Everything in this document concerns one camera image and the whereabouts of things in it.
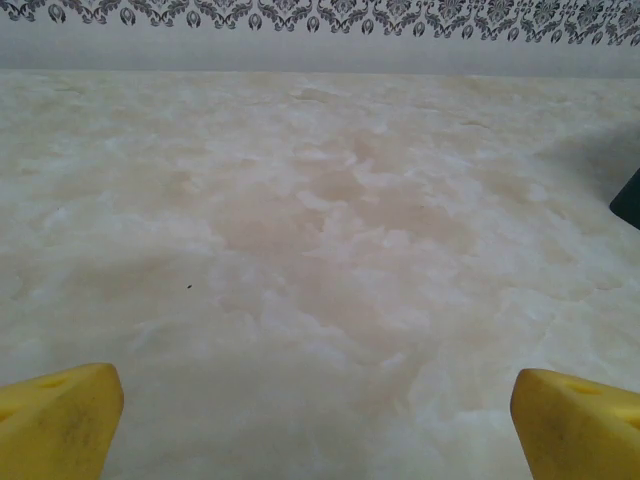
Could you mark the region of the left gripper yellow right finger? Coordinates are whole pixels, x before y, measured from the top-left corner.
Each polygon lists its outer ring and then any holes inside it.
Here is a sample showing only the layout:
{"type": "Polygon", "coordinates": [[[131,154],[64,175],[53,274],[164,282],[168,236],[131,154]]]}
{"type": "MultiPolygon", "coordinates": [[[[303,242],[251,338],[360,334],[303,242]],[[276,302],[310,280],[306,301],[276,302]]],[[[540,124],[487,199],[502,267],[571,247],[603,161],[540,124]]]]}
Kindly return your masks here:
{"type": "Polygon", "coordinates": [[[510,413],[533,479],[639,478],[637,393],[523,369],[510,413]]]}

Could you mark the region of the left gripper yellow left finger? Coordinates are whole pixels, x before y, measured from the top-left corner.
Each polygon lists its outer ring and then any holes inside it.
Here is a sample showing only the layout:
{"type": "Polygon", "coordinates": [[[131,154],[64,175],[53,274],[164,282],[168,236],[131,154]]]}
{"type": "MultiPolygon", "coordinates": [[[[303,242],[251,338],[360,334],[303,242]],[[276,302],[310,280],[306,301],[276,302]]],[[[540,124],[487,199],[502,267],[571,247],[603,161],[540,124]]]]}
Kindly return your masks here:
{"type": "Polygon", "coordinates": [[[98,479],[123,406],[110,363],[2,386],[1,479],[98,479]]]}

